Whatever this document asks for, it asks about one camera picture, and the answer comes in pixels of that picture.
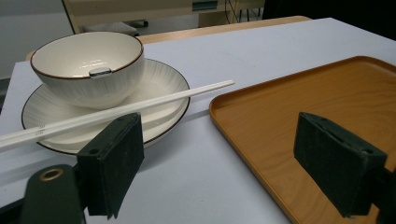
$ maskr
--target orange tray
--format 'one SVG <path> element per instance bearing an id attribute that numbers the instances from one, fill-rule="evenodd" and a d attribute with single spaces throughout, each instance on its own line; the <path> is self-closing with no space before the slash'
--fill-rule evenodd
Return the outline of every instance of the orange tray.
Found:
<path id="1" fill-rule="evenodd" d="M 294 223 L 370 223 L 343 218 L 293 157 L 299 112 L 340 124 L 388 153 L 396 166 L 396 67 L 355 57 L 216 97 L 210 116 Z"/>

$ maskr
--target wall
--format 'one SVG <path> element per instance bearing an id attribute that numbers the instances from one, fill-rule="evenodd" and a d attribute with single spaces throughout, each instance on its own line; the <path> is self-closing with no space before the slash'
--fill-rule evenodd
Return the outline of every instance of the wall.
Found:
<path id="1" fill-rule="evenodd" d="M 62 0 L 0 0 L 0 79 L 29 52 L 71 34 Z"/>

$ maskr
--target white ceramic bowl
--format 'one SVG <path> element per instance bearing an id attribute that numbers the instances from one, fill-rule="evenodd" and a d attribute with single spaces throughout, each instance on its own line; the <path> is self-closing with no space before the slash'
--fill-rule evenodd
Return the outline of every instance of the white ceramic bowl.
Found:
<path id="1" fill-rule="evenodd" d="M 31 65 L 51 93 L 71 105 L 105 109 L 120 104 L 144 71 L 142 43 L 121 33 L 93 32 L 38 49 Z"/>

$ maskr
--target white table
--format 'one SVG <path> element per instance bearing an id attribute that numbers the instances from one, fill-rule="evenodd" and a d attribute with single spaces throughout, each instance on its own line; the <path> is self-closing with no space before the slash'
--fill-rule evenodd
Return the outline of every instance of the white table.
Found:
<path id="1" fill-rule="evenodd" d="M 146 57 L 175 67 L 192 88 L 236 84 L 191 98 L 176 128 L 146 149 L 118 219 L 88 223 L 289 223 L 213 125 L 217 95 L 356 55 L 396 64 L 396 42 L 333 19 L 203 35 L 145 46 Z M 21 129 L 21 110 L 40 85 L 28 62 L 16 63 L 0 116 L 0 134 Z M 32 144 L 0 153 L 0 206 L 23 196 L 27 178 L 75 158 Z"/>

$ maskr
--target chopsticks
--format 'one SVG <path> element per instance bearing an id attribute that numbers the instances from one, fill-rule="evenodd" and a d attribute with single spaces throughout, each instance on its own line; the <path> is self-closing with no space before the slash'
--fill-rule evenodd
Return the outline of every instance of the chopsticks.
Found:
<path id="1" fill-rule="evenodd" d="M 186 97 L 191 97 L 204 92 L 217 90 L 223 87 L 233 85 L 234 83 L 235 82 L 233 80 L 218 82 L 215 84 L 187 91 L 180 91 L 142 102 L 109 108 L 77 118 L 66 119 L 51 124 L 43 124 L 38 127 L 26 129 L 23 131 L 5 134 L 3 136 L 0 136 L 0 152 L 4 152 L 15 147 L 20 147 L 28 143 L 43 141 L 44 139 L 51 138 L 52 136 L 62 133 L 67 133 L 77 128 L 86 128 L 99 123 L 107 122 L 126 114 L 138 112 L 148 107 L 164 105 Z"/>

